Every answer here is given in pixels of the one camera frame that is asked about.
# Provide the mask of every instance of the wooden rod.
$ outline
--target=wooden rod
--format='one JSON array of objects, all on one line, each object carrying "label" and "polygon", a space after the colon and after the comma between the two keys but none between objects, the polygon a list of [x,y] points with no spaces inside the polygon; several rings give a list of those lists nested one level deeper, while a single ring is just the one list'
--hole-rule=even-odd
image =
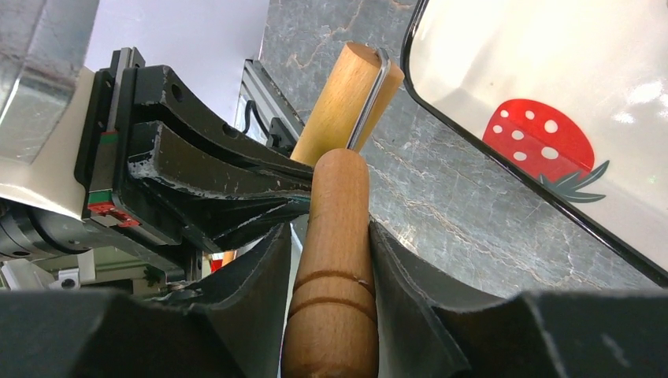
[{"label": "wooden rod", "polygon": [[366,162],[352,150],[329,151],[314,170],[310,221],[285,330],[283,377],[378,375],[368,223]]},{"label": "wooden rod", "polygon": [[[292,160],[315,166],[327,151],[346,146],[379,70],[380,59],[374,49],[361,43],[346,43],[297,141]],[[356,151],[371,135],[402,80],[403,72],[392,63]]]}]

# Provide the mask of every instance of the gray marble surface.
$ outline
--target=gray marble surface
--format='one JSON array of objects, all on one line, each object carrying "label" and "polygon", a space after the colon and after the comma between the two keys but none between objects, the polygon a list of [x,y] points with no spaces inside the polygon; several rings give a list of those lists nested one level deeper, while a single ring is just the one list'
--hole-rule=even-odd
[{"label": "gray marble surface", "polygon": [[[262,64],[306,120],[347,41],[399,61],[416,0],[271,0]],[[655,285],[401,88],[362,155],[371,213],[409,249],[496,295]]]}]

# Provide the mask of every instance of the red strawberry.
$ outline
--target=red strawberry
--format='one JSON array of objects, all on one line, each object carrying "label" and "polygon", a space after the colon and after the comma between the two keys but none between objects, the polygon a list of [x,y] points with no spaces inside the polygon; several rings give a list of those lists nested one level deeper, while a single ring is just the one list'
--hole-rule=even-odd
[{"label": "red strawberry", "polygon": [[587,137],[551,106],[533,100],[506,101],[492,115],[482,140],[568,201],[605,197],[578,190],[599,179],[609,161],[593,169],[594,150]]}]

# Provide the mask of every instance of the white tray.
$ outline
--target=white tray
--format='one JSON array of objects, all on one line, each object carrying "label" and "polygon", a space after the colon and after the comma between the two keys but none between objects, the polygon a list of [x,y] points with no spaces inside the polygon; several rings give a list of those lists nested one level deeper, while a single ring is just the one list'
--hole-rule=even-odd
[{"label": "white tray", "polygon": [[421,105],[668,283],[665,1],[421,0],[402,64]]}]

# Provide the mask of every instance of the screw hole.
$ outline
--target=screw hole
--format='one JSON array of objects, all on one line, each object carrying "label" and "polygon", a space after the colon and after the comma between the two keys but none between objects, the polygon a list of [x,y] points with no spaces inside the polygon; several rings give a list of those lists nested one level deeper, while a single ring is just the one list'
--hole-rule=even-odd
[{"label": "screw hole", "polygon": [[184,100],[184,93],[181,91],[181,88],[179,88],[179,86],[176,84],[172,84],[172,95],[178,102],[182,102]]},{"label": "screw hole", "polygon": [[76,282],[71,278],[66,278],[61,282],[61,287],[63,289],[72,289],[76,286]]},{"label": "screw hole", "polygon": [[224,125],[223,126],[223,133],[225,135],[229,136],[230,138],[236,138],[236,137],[239,136],[239,134],[241,132],[239,130],[235,129],[235,128],[229,127],[228,125]]}]

